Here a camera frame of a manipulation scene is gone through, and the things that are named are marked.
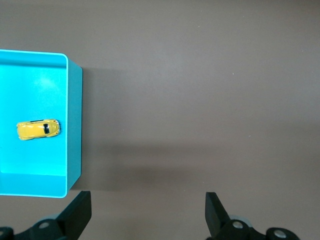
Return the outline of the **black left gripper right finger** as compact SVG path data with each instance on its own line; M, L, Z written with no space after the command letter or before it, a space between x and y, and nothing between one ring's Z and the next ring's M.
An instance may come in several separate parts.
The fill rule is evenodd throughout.
M244 217L230 216L215 192L205 194L205 221L210 240L265 240Z

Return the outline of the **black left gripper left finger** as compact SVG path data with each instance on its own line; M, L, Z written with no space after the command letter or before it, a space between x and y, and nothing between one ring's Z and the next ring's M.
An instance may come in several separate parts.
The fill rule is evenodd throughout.
M16 240L77 240L92 217L91 192L81 191L55 218L44 219L16 234Z

